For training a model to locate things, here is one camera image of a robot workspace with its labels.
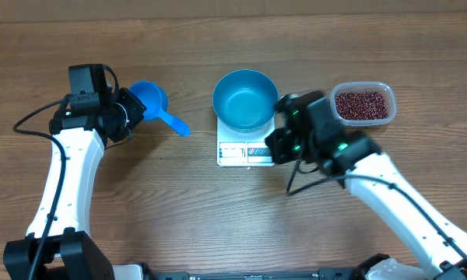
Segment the blue plastic measuring scoop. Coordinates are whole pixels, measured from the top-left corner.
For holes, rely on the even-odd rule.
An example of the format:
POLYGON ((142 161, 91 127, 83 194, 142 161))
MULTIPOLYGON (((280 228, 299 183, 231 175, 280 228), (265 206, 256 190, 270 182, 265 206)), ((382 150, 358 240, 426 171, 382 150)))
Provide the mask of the blue plastic measuring scoop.
POLYGON ((162 120, 180 136, 190 136, 190 128, 179 118, 167 113, 168 99, 166 93, 154 82, 139 81, 129 91, 136 95, 146 107, 144 121, 162 120))

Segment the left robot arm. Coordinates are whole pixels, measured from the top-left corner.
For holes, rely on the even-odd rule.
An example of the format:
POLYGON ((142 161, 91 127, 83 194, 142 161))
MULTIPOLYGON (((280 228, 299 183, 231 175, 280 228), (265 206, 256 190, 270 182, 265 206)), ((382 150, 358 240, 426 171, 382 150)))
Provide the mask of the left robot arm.
POLYGON ((5 245, 12 279, 151 279, 145 263, 113 265, 90 236, 94 179, 108 142, 130 139, 143 119, 143 102, 126 88, 71 93, 45 137, 51 164, 37 213, 21 240, 5 245))

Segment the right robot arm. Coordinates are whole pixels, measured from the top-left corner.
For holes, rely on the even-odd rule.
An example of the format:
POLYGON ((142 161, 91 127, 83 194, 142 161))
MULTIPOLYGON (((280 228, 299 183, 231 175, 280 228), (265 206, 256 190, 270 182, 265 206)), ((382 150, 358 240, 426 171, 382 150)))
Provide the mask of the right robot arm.
POLYGON ((347 131, 322 91, 286 95, 273 107, 285 118, 265 140, 274 163, 315 164, 324 178, 314 186, 339 183, 382 219, 418 263, 376 254, 354 269, 354 279, 467 279, 467 232, 429 203, 372 138, 347 131))

